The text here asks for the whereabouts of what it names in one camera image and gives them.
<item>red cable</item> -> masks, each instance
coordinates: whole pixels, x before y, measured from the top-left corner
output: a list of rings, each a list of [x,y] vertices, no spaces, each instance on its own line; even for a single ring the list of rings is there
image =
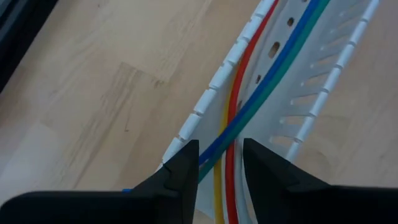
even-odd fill
[[[228,105],[228,124],[233,120],[237,110],[237,102],[239,89],[241,88],[242,79],[246,67],[248,66],[251,54],[260,38],[262,31],[264,30],[269,18],[275,10],[278,0],[275,0],[271,8],[269,9],[267,15],[262,20],[253,38],[250,40],[248,47],[244,51],[241,64],[234,79],[233,87],[231,90],[231,96],[229,98]],[[235,184],[234,184],[234,157],[235,157],[235,143],[232,142],[226,151],[225,157],[225,196],[226,196],[226,208],[228,212],[228,221],[230,224],[238,224],[238,213],[236,211],[235,202]]]

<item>cable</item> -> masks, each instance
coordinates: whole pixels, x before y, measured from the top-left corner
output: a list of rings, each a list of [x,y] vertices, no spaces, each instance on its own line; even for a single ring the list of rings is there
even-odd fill
[[[272,3],[271,8],[266,14],[265,18],[262,20],[259,28],[256,33],[253,35],[253,38],[250,40],[248,47],[246,48],[239,69],[236,73],[232,91],[231,98],[229,99],[229,109],[228,109],[228,122],[230,123],[232,119],[236,115],[237,104],[238,104],[238,95],[242,84],[242,79],[244,73],[246,71],[246,67],[250,61],[253,50],[259,40],[266,24],[268,23],[269,18],[274,13],[276,5],[279,0],[275,0]],[[241,223],[251,223],[250,215],[248,212],[248,208],[246,206],[246,199],[244,198],[244,190],[243,190],[243,179],[242,179],[242,154],[239,151],[235,153],[235,143],[231,143],[229,148],[226,151],[226,159],[225,159],[225,188],[226,188],[226,201],[227,208],[229,214],[228,201],[232,201],[230,207],[238,210],[239,220]]]
[[[311,0],[308,7],[306,8],[304,15],[294,29],[292,35],[289,37],[285,47],[282,49],[277,60],[271,66],[266,77],[260,83],[260,85],[254,90],[254,93],[250,96],[248,102],[243,106],[241,111],[232,120],[231,124],[211,143],[209,148],[201,155],[202,160],[207,156],[211,156],[209,161],[205,163],[199,172],[199,181],[201,181],[206,174],[214,166],[215,162],[224,153],[224,150],[228,147],[231,141],[241,132],[241,130],[247,125],[250,119],[254,116],[256,111],[261,107],[263,102],[268,98],[276,85],[280,82],[285,72],[289,69],[290,65],[294,61],[294,58],[299,54],[300,49],[305,43],[307,37],[310,35],[311,30],[317,23],[318,18],[326,8],[330,0]]]
[[[228,100],[225,102],[223,118],[221,119],[220,134],[224,131],[227,125],[228,119]],[[222,178],[222,162],[221,158],[218,159],[213,169],[213,185],[214,185],[214,211],[215,211],[215,223],[224,224],[224,210],[223,210],[223,178]]]

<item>blue cable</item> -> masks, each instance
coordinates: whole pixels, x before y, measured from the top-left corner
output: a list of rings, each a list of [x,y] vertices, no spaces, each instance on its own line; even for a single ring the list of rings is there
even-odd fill
[[[253,105],[253,103],[259,98],[259,95],[264,91],[266,86],[275,76],[276,71],[278,71],[279,67],[282,65],[282,62],[288,56],[290,50],[294,46],[294,43],[298,39],[299,35],[303,31],[303,28],[307,24],[309,18],[313,14],[314,10],[317,8],[320,0],[311,0],[308,4],[308,7],[304,11],[303,16],[299,20],[296,28],[293,30],[292,35],[287,40],[285,47],[282,49],[281,53],[275,60],[274,64],[272,64],[271,68],[267,72],[267,75],[260,82],[259,86],[254,90],[253,94],[250,96],[248,101],[244,104],[244,106],[238,111],[237,115],[230,122],[230,124],[224,129],[224,131],[210,144],[210,146],[199,156],[199,165],[205,163],[219,148],[221,143],[225,140],[225,138],[229,135],[229,133],[236,127],[242,117],[248,112],[249,108]]]

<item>wooden floor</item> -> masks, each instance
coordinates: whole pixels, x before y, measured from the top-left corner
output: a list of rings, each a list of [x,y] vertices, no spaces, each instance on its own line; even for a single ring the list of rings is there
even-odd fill
[[[0,202],[151,175],[257,3],[60,0],[0,95]],[[398,187],[397,8],[381,3],[297,159],[323,180]]]

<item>yellow cable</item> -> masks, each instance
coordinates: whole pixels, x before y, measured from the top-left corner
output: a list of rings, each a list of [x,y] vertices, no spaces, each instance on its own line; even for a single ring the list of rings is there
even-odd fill
[[[219,134],[221,134],[228,122],[228,105],[229,105],[229,95],[224,104],[223,117],[221,119],[221,125]],[[221,159],[219,159],[213,168],[213,183],[214,183],[214,211],[216,224],[224,224],[224,210],[223,210],[223,178],[221,174]]]

